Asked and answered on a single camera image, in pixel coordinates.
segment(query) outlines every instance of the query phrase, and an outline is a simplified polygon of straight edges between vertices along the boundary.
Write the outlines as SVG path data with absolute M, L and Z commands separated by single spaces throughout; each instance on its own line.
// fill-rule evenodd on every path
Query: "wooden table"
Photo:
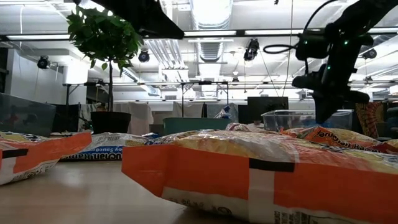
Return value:
M 120 162 L 60 162 L 46 174 L 0 186 L 0 223 L 243 223 L 157 198 Z

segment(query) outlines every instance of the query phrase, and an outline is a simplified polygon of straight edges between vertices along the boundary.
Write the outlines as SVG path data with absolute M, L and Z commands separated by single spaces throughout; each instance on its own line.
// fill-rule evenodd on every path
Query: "ceiling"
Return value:
M 49 4 L 39 5 L 2 5 L 0 0 L 0 34 L 64 34 L 67 33 L 68 24 L 65 20 L 70 11 L 74 8 L 73 4 Z M 172 19 L 182 30 L 194 29 L 189 0 L 164 0 L 163 2 L 172 4 Z M 322 0 L 279 0 L 278 5 L 274 5 L 274 0 L 234 0 L 229 29 L 302 29 L 313 11 L 323 4 Z M 355 1 L 345 0 L 337 1 L 322 9 L 313 19 L 310 27 L 325 27 L 329 22 L 338 18 L 342 11 Z M 209 15 L 216 14 L 211 6 L 208 7 Z M 386 15 L 377 27 L 392 27 L 398 24 L 398 8 L 393 9 Z M 294 50 L 284 54 L 266 54 L 264 52 L 257 55 L 251 63 L 244 63 L 243 54 L 248 45 L 249 37 L 228 38 L 233 42 L 225 43 L 224 54 L 219 62 L 222 62 L 218 80 L 231 81 L 234 71 L 238 72 L 237 77 L 241 82 L 262 82 L 292 81 L 292 77 L 303 74 L 304 63 L 295 58 Z M 294 44 L 298 41 L 296 37 L 259 37 L 260 48 L 270 44 Z M 18 43 L 10 43 L 12 47 L 19 48 Z M 200 77 L 198 69 L 198 52 L 195 44 L 189 43 L 188 39 L 179 40 L 179 49 L 185 65 L 188 67 L 188 77 L 191 81 L 197 81 Z M 22 50 L 25 55 L 32 60 L 42 55 L 44 52 L 52 50 L 64 52 L 67 49 L 69 53 L 58 55 L 50 59 L 65 63 L 69 60 L 81 60 L 82 54 L 67 41 L 46 41 L 46 42 L 23 42 Z M 394 68 L 398 65 L 398 37 L 393 37 L 388 41 L 376 46 L 377 51 L 375 59 L 359 58 L 356 62 L 358 68 L 357 74 L 351 76 L 352 80 L 364 80 L 366 75 L 377 75 L 386 68 Z M 159 82 L 159 62 L 156 57 L 150 53 L 150 60 L 147 63 L 140 63 L 137 58 L 132 60 L 133 70 L 145 82 Z M 310 70 L 317 70 L 322 64 L 321 60 L 310 60 Z M 90 70 L 89 78 L 107 77 L 107 71 L 103 72 L 96 68 Z M 393 80 L 398 78 L 395 70 L 385 73 L 376 80 Z M 367 88 L 366 91 L 379 91 L 388 88 L 391 84 L 383 84 Z M 276 85 L 275 88 L 283 88 L 283 85 Z M 273 85 L 237 85 L 231 86 L 235 89 L 246 88 L 248 90 L 257 89 L 252 94 L 259 94 L 262 88 L 265 88 L 262 94 L 277 93 L 273 90 Z M 144 91 L 139 87 L 124 86 L 116 87 L 115 91 L 131 92 Z M 300 90 L 291 88 L 286 92 L 296 93 Z

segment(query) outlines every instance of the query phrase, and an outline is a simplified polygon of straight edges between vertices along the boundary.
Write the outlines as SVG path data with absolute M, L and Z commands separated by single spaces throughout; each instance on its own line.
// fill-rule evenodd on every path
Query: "black pot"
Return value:
M 123 112 L 97 111 L 91 112 L 94 134 L 105 132 L 127 133 L 131 114 Z

